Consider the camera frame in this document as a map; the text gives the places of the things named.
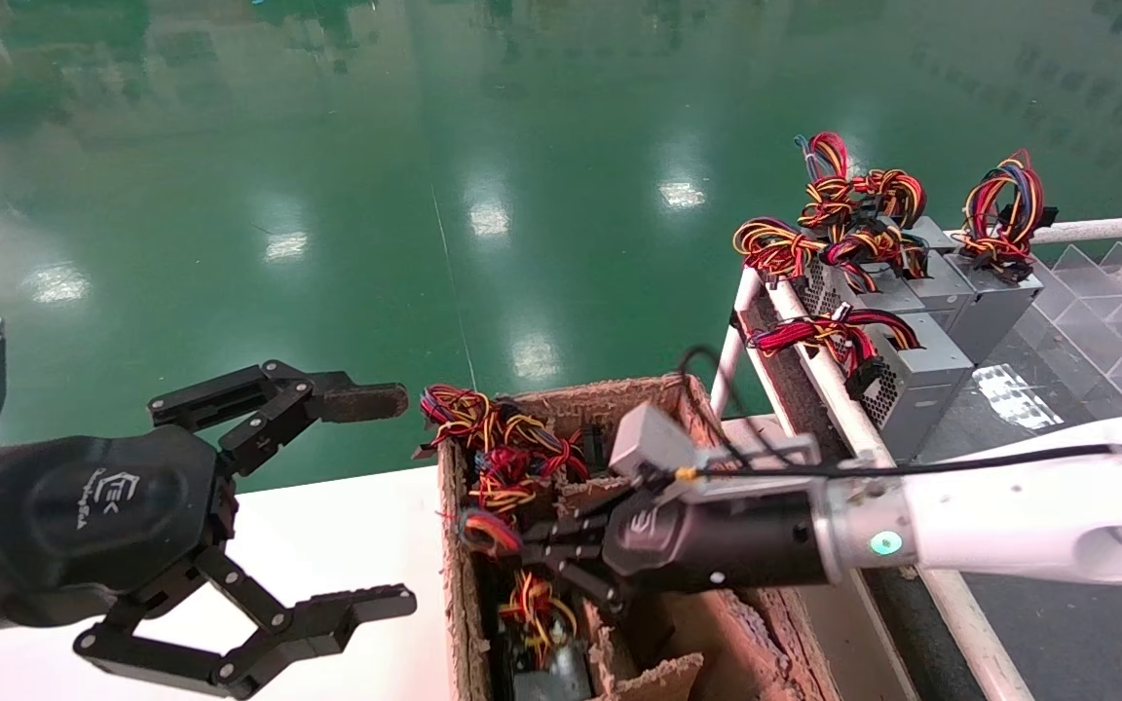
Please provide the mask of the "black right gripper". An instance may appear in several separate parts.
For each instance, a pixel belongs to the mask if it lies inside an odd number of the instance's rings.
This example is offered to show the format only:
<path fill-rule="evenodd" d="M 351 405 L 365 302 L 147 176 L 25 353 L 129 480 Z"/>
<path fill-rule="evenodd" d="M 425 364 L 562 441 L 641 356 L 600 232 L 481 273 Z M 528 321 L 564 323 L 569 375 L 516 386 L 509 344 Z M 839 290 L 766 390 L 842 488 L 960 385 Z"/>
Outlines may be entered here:
<path fill-rule="evenodd" d="M 528 544 L 518 554 L 522 568 L 604 614 L 626 609 L 626 591 L 611 572 L 649 593 L 830 581 L 813 528 L 813 500 L 804 490 L 705 502 L 655 504 L 636 496 L 611 518 L 540 520 L 521 538 Z M 604 562 L 595 546 L 600 544 Z"/>

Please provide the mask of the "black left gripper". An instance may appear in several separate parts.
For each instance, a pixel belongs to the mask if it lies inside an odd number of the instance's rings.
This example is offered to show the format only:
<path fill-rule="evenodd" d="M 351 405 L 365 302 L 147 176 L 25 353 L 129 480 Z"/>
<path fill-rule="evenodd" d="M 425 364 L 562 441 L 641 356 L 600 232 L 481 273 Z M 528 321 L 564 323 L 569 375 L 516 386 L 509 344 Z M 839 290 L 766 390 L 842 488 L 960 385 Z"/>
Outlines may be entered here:
<path fill-rule="evenodd" d="M 268 360 L 156 396 L 156 428 L 144 435 L 0 448 L 0 626 L 108 612 L 77 636 L 80 658 L 108 675 L 236 700 L 289 665 L 340 655 L 357 626 L 413 615 L 417 596 L 392 584 L 282 605 L 217 547 L 233 531 L 230 478 L 252 474 L 312 424 L 406 408 L 401 382 L 358 385 L 343 371 Z M 192 434 L 227 423 L 218 453 Z M 243 643 L 215 652 L 137 636 L 142 620 L 206 584 L 252 621 Z"/>

